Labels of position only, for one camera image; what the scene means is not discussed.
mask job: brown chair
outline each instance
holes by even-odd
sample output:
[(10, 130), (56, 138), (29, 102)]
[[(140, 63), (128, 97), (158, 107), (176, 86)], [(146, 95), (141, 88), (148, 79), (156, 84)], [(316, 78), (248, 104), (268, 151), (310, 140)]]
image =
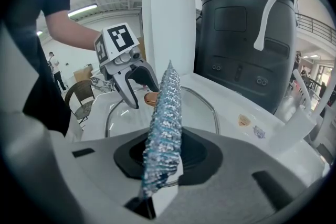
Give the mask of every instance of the brown chair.
[(81, 107), (77, 109), (74, 114), (77, 120), (81, 120), (80, 123), (82, 123), (84, 120), (87, 120), (91, 112), (91, 106), (93, 100), (82, 104), (82, 101), (89, 97), (93, 97), (93, 99), (95, 98), (92, 92), (91, 85), (92, 85), (91, 80), (79, 81), (75, 85), (71, 86), (67, 94), (65, 95), (64, 101), (68, 107), (70, 107), (71, 96), (73, 94), (76, 95)]

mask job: blue sequined object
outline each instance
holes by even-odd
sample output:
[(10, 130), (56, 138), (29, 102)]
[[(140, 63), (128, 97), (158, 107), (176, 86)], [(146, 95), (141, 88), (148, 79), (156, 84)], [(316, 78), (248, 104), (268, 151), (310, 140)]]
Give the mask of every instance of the blue sequined object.
[(177, 171), (181, 153), (182, 112), (179, 74), (171, 61), (163, 74), (143, 152), (142, 198), (163, 187)]

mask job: black t-shirt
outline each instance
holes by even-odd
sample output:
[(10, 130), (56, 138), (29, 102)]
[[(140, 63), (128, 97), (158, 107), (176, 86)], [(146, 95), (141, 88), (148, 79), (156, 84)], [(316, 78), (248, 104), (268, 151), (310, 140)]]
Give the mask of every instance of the black t-shirt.
[(13, 0), (5, 15), (5, 24), (15, 44), (39, 74), (23, 112), (63, 135), (69, 127), (71, 110), (65, 105), (50, 75), (50, 67), (36, 34), (36, 19), (41, 10), (48, 16), (69, 9), (70, 0)]

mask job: black container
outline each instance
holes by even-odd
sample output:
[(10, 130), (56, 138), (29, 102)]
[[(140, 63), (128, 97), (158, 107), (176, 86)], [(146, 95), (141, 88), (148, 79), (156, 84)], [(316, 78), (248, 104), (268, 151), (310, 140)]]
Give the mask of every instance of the black container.
[(277, 0), (268, 16), (264, 49), (254, 49), (267, 1), (202, 0), (194, 71), (274, 113), (293, 68), (296, 21), (294, 0)]

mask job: chair cushion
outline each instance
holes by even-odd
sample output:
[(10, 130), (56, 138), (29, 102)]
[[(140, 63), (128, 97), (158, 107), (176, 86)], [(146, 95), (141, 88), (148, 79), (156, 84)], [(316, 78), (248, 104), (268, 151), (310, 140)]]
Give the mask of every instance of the chair cushion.
[(92, 103), (93, 103), (93, 100), (83, 104), (83, 106), (81, 106), (79, 109), (76, 110), (75, 116), (77, 120), (83, 119), (87, 117), (88, 115), (90, 115)]

